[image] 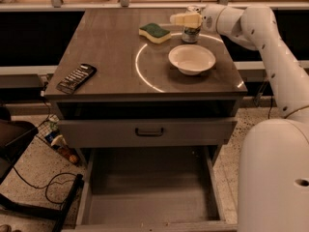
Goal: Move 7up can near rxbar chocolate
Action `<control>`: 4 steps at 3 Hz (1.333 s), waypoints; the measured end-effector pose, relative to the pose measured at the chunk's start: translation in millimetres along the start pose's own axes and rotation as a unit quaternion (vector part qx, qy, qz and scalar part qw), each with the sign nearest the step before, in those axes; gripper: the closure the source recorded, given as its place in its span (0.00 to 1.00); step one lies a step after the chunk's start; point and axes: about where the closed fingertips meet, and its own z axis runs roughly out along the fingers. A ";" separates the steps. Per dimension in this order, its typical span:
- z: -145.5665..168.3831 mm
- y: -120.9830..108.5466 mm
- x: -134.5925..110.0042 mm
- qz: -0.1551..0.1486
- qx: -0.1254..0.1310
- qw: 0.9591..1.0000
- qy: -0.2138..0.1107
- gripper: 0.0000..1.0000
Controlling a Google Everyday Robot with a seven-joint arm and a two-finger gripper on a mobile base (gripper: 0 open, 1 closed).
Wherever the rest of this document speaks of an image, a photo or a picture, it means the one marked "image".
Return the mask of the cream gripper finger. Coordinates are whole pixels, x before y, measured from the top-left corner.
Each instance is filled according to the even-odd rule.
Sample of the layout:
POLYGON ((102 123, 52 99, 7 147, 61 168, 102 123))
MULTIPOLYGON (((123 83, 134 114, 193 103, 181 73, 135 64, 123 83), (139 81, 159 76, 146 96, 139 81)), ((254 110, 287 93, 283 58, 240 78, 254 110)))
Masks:
POLYGON ((170 22, 178 26, 198 28, 202 24, 202 16, 195 12, 172 14, 170 22))

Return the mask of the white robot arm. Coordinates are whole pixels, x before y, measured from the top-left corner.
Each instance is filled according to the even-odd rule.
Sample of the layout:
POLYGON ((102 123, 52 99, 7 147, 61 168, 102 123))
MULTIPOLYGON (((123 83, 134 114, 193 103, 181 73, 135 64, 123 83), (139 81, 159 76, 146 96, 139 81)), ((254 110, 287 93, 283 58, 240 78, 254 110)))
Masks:
POLYGON ((309 232, 309 75, 281 39, 272 9, 209 4, 170 21, 257 50, 266 69, 280 117, 257 124, 244 138, 238 232, 309 232))

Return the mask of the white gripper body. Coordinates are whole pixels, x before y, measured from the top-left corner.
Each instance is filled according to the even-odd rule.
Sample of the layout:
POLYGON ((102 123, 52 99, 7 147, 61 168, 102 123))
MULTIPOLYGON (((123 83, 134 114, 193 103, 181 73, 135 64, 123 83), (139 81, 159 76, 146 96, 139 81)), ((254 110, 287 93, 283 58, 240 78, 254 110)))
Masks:
POLYGON ((218 19, 225 9, 225 6, 219 4, 209 4, 201 12, 203 19, 202 26, 203 28, 211 33, 216 33, 216 24, 218 19))

